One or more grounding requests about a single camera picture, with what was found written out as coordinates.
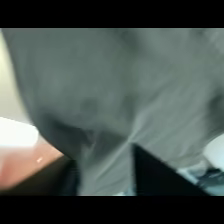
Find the clothing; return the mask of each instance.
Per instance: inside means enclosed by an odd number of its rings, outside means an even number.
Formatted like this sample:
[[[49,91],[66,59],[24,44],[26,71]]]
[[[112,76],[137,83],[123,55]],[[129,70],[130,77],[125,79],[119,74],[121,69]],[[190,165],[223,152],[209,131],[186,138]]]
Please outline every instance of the clothing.
[[[31,119],[81,167],[81,195],[131,186],[132,142],[177,168],[224,131],[222,29],[3,34]]]

